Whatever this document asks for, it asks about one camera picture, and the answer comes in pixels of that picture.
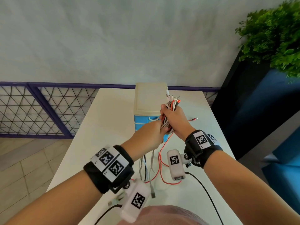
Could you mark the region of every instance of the person's right hand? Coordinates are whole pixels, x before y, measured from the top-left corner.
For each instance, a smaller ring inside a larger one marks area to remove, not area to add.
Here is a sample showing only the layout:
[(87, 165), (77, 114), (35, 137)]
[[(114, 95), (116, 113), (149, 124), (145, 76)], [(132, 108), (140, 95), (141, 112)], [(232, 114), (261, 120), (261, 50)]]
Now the person's right hand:
[(174, 133), (183, 141), (196, 129), (193, 128), (188, 122), (182, 108), (180, 106), (176, 107), (175, 111), (169, 110), (165, 104), (162, 104), (160, 110), (159, 119), (163, 119), (163, 115), (168, 118), (170, 125), (174, 129)]

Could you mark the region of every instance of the green plant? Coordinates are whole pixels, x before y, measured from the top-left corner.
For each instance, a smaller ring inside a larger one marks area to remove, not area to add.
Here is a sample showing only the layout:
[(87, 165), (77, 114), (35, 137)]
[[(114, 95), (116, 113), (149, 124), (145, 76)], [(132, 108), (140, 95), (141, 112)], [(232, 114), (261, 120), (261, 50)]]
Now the green plant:
[(270, 60), (270, 66), (300, 77), (300, 2), (284, 1), (278, 8), (262, 9), (248, 14), (248, 19), (235, 30), (247, 40), (240, 45), (243, 55), (260, 63)]

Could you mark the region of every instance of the person's right arm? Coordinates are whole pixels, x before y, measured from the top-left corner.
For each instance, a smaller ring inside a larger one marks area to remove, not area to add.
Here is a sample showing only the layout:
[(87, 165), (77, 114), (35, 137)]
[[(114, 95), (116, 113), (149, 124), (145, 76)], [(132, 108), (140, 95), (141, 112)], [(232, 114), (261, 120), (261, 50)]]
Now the person's right arm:
[[(168, 118), (174, 133), (183, 141), (193, 128), (178, 106), (170, 111), (164, 105), (160, 113)], [(226, 203), (244, 225), (300, 224), (298, 215), (264, 181), (223, 151), (208, 158), (204, 171)]]

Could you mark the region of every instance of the hand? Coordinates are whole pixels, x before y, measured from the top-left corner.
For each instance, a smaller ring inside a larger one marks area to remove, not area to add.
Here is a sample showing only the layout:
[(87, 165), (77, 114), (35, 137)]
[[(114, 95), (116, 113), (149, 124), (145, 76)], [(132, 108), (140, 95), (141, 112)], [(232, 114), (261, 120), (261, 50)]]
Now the hand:
[(170, 125), (174, 129), (174, 133), (183, 141), (196, 129), (188, 122), (183, 110), (180, 106), (175, 111), (169, 110), (166, 105), (162, 104), (159, 119), (163, 119), (163, 115), (168, 118)]
[(168, 128), (160, 129), (160, 127), (161, 120), (147, 123), (137, 130), (128, 141), (121, 144), (133, 161), (158, 148), (163, 142), (163, 136), (168, 131)]

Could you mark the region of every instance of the small drawer unit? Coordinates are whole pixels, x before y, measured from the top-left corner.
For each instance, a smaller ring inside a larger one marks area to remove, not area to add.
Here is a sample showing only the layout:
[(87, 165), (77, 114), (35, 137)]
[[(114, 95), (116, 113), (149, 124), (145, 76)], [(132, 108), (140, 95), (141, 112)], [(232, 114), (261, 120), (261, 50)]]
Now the small drawer unit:
[(166, 83), (137, 83), (134, 96), (134, 126), (137, 131), (144, 124), (157, 121), (160, 115), (160, 105), (167, 102)]

